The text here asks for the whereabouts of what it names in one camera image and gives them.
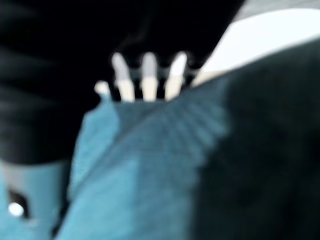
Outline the right robot hand black cloth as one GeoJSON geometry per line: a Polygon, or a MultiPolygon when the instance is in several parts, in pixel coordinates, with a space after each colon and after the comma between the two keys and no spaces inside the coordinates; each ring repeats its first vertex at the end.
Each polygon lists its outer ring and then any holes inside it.
{"type": "Polygon", "coordinates": [[[142,61],[156,56],[157,99],[172,62],[187,54],[190,86],[236,16],[241,0],[3,0],[0,3],[0,167],[8,205],[34,240],[53,239],[68,208],[76,138],[107,82],[121,101],[112,56],[120,53],[135,99],[142,61]]]}

